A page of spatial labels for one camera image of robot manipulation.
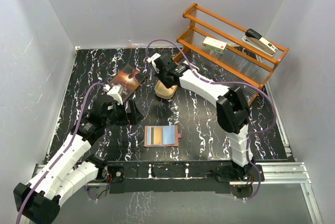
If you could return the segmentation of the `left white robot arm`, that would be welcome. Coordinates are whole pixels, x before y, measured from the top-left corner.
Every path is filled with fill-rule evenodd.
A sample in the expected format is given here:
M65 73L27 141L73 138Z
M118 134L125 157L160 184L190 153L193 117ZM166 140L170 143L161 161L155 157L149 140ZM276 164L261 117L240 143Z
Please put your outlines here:
M18 216L34 223L53 223L62 205L88 182L107 178L106 162L94 155L81 165L78 160L110 126L136 125L143 119L136 103L120 104L112 98L99 97L93 107L81 112L72 131L53 158L28 183L14 188Z

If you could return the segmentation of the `credit card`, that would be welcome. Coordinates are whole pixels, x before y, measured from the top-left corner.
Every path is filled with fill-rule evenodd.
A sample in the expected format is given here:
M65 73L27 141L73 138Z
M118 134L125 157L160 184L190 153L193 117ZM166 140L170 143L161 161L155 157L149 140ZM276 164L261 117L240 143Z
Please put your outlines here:
M153 144L158 145L162 144L162 127L154 127L152 129Z

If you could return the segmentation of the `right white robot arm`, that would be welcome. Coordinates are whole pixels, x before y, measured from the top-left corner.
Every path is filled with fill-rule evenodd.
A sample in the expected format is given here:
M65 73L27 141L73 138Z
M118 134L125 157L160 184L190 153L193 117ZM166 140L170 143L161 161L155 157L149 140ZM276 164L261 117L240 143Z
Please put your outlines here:
M251 176L253 154L248 147L247 137L250 108L242 89L215 84L213 80L200 75L195 65L187 61L177 64L167 54L155 53L147 62L166 88L176 85L187 89L215 106L217 122L230 139L234 176L241 181Z

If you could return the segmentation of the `pink leather card holder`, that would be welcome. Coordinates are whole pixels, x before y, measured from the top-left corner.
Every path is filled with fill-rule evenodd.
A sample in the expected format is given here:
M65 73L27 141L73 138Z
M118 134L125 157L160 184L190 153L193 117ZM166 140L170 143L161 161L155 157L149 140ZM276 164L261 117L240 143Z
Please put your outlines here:
M162 127L162 144L154 145L152 137L152 129L154 127ZM178 147L179 140L182 137L182 133L178 132L177 125L169 126L145 126L144 131L144 146L150 147Z

